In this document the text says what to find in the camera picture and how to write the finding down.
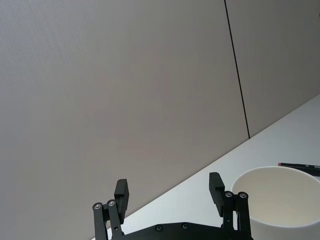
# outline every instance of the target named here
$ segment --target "marker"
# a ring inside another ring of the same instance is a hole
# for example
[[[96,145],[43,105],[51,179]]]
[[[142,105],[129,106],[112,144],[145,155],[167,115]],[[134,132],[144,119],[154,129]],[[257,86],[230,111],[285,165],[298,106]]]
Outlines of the marker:
[[[278,166],[301,170],[315,177],[320,177],[320,166],[279,162]]]

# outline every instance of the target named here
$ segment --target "table surface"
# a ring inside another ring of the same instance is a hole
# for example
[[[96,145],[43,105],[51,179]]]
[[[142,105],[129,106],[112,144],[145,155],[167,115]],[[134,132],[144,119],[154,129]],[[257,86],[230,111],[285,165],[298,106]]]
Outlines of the table surface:
[[[222,218],[209,192],[210,172],[218,172],[229,190],[238,176],[253,168],[279,162],[320,165],[319,144],[320,95],[126,217],[122,230],[129,234],[174,222],[220,226]]]

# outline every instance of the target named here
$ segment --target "gray wall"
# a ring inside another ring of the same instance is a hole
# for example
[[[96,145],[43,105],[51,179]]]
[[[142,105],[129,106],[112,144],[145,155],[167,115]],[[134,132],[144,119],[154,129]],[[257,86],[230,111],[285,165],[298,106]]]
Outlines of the gray wall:
[[[302,64],[306,77],[292,78],[290,51],[281,51],[292,46],[279,45],[277,69],[287,73],[275,81],[273,38],[246,44],[261,34],[258,23],[274,20],[253,15],[252,2],[229,4],[254,134],[318,93],[319,72],[312,61]],[[309,16],[311,7],[302,9]],[[301,26],[285,25],[288,36],[300,29],[309,34],[303,43],[319,42],[315,27],[295,21]],[[254,54],[265,46],[273,55]],[[303,61],[313,54],[307,47]],[[301,91],[286,87],[292,79]],[[264,109],[268,118],[256,117]],[[128,178],[130,214],[247,139],[222,0],[0,2],[0,239],[92,238],[91,207],[113,197],[117,179]]]

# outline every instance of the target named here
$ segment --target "cup rim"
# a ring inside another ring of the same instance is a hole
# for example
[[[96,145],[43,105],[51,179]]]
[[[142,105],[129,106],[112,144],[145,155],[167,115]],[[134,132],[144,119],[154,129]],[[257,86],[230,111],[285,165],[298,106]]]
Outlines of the cup rim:
[[[234,186],[235,186],[235,183],[238,181],[238,179],[240,179],[241,177],[243,177],[247,173],[253,172],[253,171],[258,170],[258,169],[273,169],[273,168],[283,168],[283,169],[286,169],[286,170],[289,170],[289,171],[297,172],[297,173],[302,174],[302,175],[306,175],[310,179],[313,179],[314,181],[316,181],[316,182],[318,182],[320,184],[320,180],[317,179],[316,177],[314,177],[314,176],[312,176],[312,175],[310,175],[310,174],[308,174],[308,173],[306,173],[304,171],[295,169],[295,168],[286,167],[286,166],[261,166],[261,167],[256,167],[256,168],[250,169],[248,171],[245,171],[240,176],[238,176],[236,178],[236,180],[233,182],[232,186],[231,186],[231,191],[232,192],[234,191]],[[313,225],[316,225],[316,224],[320,224],[320,217],[316,221],[313,221],[313,222],[310,222],[310,223],[307,223],[307,224],[295,225],[295,226],[277,225],[277,224],[272,224],[272,223],[268,223],[268,222],[265,222],[265,221],[258,220],[258,219],[254,218],[252,216],[249,216],[249,217],[250,217],[251,220],[253,220],[253,221],[257,222],[257,223],[265,224],[265,225],[268,225],[270,227],[283,228],[283,229],[298,229],[298,228],[305,228],[305,227],[310,227],[310,226],[313,226]]]

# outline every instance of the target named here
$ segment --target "white cup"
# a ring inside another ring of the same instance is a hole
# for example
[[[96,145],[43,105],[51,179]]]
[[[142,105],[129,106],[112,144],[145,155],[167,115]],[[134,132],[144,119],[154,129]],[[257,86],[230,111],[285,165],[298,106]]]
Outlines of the white cup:
[[[320,181],[293,168],[267,166],[239,176],[231,190],[249,195],[254,240],[320,240]]]

